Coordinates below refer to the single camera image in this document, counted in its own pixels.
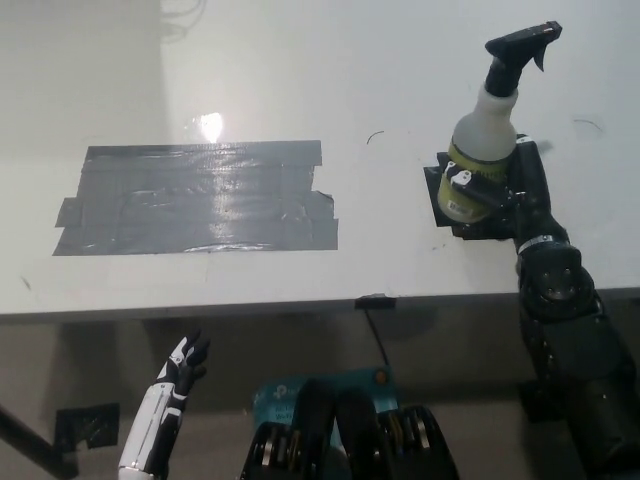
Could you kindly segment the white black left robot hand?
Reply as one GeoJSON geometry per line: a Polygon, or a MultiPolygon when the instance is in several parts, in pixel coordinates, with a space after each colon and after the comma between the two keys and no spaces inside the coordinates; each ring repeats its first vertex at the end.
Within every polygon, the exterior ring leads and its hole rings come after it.
{"type": "Polygon", "coordinates": [[[168,477],[189,393],[206,373],[210,342],[200,335],[182,337],[146,390],[119,460],[119,480],[168,477]]]}

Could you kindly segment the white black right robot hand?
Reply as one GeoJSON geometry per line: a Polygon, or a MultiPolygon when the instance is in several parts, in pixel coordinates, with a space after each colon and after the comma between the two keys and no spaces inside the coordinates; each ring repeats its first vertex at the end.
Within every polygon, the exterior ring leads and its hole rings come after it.
{"type": "Polygon", "coordinates": [[[456,237],[464,240],[509,240],[523,251],[537,243],[567,243],[569,236],[553,217],[546,174],[537,143],[528,135],[516,140],[506,182],[496,184],[478,173],[454,165],[440,153],[441,179],[455,193],[486,207],[489,214],[474,224],[448,220],[456,237]]]}

